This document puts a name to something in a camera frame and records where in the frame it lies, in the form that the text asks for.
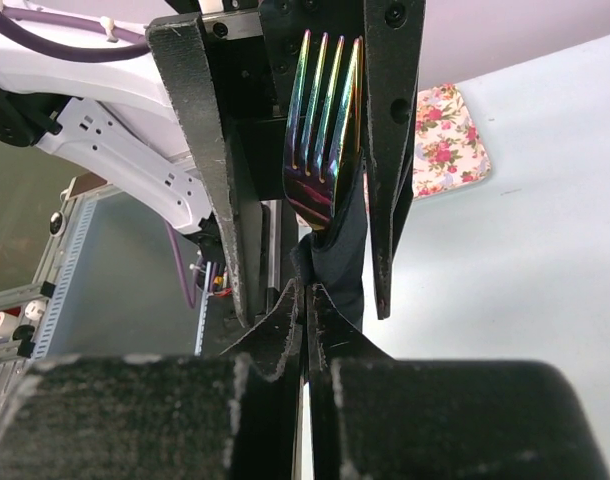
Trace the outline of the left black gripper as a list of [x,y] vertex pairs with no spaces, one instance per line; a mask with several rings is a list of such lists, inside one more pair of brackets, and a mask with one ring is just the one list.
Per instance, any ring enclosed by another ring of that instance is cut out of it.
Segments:
[[285,198],[286,118],[304,32],[365,42],[365,155],[377,317],[390,316],[393,260],[411,186],[424,1],[195,1],[153,21],[146,40],[211,214],[190,239],[225,266],[242,326],[259,310],[263,203]]

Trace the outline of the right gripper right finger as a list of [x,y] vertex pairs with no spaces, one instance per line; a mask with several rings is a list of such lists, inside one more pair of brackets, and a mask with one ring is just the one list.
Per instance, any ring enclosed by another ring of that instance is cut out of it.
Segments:
[[318,479],[605,479],[574,389],[524,360],[396,360],[306,291]]

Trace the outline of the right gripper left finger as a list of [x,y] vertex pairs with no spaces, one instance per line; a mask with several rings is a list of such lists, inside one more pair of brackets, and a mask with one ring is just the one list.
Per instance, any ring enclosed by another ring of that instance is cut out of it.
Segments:
[[35,363],[0,414],[0,479],[295,479],[302,290],[216,357]]

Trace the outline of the iridescent rainbow fork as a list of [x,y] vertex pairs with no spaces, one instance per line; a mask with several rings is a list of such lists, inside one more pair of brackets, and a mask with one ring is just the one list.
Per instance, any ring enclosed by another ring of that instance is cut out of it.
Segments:
[[363,39],[345,47],[304,32],[286,118],[283,189],[312,230],[327,229],[349,195],[361,143]]

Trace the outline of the black paper napkin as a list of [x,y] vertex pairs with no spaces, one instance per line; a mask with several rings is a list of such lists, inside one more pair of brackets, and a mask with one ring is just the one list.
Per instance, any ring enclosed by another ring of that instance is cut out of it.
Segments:
[[329,230],[308,233],[290,253],[298,278],[306,285],[322,284],[339,313],[357,330],[363,326],[367,227],[364,169],[358,166]]

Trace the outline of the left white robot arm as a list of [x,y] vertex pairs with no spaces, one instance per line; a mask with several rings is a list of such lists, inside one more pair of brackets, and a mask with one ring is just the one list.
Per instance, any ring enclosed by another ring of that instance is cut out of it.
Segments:
[[262,203],[317,235],[328,289],[376,312],[413,199],[422,1],[174,1],[145,26],[0,1],[0,141],[123,190],[214,248],[233,305],[260,305]]

